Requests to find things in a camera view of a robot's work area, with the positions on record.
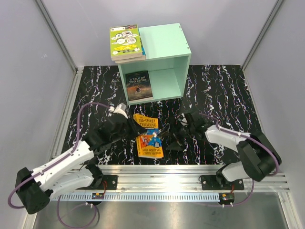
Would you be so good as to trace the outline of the orange 130-Storey Treehouse book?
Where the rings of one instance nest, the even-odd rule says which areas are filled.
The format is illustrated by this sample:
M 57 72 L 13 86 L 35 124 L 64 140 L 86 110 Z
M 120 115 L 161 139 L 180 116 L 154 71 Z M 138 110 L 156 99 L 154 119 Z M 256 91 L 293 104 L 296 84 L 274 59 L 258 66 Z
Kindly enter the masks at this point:
M 146 117 L 141 114 L 134 114 L 134 120 L 143 128 L 146 133 L 136 138 L 138 157 L 160 159 L 163 158 L 162 141 L 159 134 L 159 122 L 157 118 Z

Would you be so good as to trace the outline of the dark Tale of Two Cities book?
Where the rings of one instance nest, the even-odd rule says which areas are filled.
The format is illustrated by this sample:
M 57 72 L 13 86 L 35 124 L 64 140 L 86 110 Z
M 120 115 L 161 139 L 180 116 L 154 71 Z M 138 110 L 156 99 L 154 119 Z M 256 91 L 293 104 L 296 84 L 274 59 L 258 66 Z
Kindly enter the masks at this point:
M 138 100 L 144 101 L 153 98 L 148 71 L 128 73 L 125 78 L 127 96 L 130 102 Z

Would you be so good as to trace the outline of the lime green book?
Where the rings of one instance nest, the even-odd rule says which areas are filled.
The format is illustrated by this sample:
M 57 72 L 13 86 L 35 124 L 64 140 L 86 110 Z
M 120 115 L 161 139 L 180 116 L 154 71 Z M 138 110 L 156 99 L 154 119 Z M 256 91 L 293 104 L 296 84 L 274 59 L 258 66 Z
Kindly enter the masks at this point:
M 142 43 L 137 24 L 110 27 L 110 54 L 113 61 L 142 56 Z

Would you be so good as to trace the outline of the blue 26-Storey Treehouse book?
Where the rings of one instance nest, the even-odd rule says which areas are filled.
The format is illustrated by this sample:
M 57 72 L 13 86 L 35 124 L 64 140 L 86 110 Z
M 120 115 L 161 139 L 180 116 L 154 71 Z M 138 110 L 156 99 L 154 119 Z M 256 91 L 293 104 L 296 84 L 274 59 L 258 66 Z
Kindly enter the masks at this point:
M 141 33 L 140 32 L 139 32 L 139 36 L 140 36 L 141 49 L 142 49 L 142 59 L 146 60 L 146 53 L 145 53 L 145 49 L 144 49 L 144 46 L 143 46 L 142 37 L 141 37 Z

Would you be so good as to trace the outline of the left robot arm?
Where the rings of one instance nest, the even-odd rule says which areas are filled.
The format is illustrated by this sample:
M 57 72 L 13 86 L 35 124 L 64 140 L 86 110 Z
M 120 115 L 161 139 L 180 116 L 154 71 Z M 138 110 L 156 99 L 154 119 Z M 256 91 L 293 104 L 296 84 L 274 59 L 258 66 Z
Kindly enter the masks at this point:
M 27 213 L 44 209 L 51 199 L 78 188 L 98 189 L 103 174 L 97 166 L 97 157 L 121 139 L 135 139 L 147 131 L 133 118 L 113 114 L 97 128 L 87 133 L 75 147 L 29 170 L 17 172 L 15 193 Z

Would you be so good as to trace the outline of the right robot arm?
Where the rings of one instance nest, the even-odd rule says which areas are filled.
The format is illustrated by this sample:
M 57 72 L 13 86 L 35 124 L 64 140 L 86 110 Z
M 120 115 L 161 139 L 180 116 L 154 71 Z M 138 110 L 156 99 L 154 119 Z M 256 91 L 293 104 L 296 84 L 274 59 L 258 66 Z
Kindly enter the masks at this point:
M 220 126 L 217 118 L 199 112 L 178 115 L 158 134 L 158 137 L 165 136 L 174 139 L 167 147 L 172 151 L 182 151 L 185 139 L 195 137 L 198 141 L 218 144 L 237 152 L 239 162 L 221 167 L 212 179 L 220 189 L 228 189 L 233 182 L 244 178 L 260 182 L 267 176 L 274 176 L 282 162 L 264 133 L 234 131 Z

